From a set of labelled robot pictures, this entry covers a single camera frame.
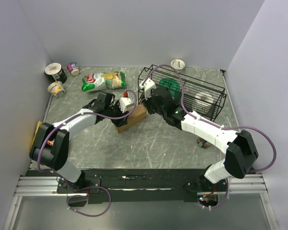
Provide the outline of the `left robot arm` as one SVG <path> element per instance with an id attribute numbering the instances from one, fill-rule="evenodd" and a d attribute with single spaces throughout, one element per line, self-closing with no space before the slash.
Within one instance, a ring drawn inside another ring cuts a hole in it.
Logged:
<path id="1" fill-rule="evenodd" d="M 127 118 L 136 107 L 136 101 L 125 92 L 118 100 L 115 95 L 99 92 L 97 98 L 79 112 L 60 122 L 42 123 L 33 141 L 29 157 L 40 172 L 59 176 L 76 193 L 85 188 L 85 173 L 68 160 L 69 142 L 84 129 L 104 119 L 116 127 L 127 124 Z"/>

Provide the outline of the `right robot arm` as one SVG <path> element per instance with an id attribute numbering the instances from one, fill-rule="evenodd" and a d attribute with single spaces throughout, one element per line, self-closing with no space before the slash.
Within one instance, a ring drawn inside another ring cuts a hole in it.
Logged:
<path id="1" fill-rule="evenodd" d="M 168 125 L 200 137 L 225 154 L 223 160 L 207 166 L 200 175 L 198 184 L 203 190 L 211 191 L 229 177 L 242 179 L 249 172 L 258 158 L 250 132 L 224 130 L 190 108 L 183 108 L 166 87 L 140 86 L 140 90 L 140 101 L 150 114 L 159 114 Z"/>

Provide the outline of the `brown cardboard express box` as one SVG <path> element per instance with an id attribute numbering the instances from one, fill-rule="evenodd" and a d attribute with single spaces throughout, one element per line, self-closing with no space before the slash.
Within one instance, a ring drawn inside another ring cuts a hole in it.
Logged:
<path id="1" fill-rule="evenodd" d="M 146 113 L 147 113 L 147 110 L 142 104 L 137 105 L 136 108 L 134 109 L 134 111 L 128 116 L 127 124 L 122 125 L 120 127 L 115 126 L 116 131 L 118 133 L 121 133 L 121 132 L 135 126 L 136 124 L 144 121 L 146 118 Z"/>

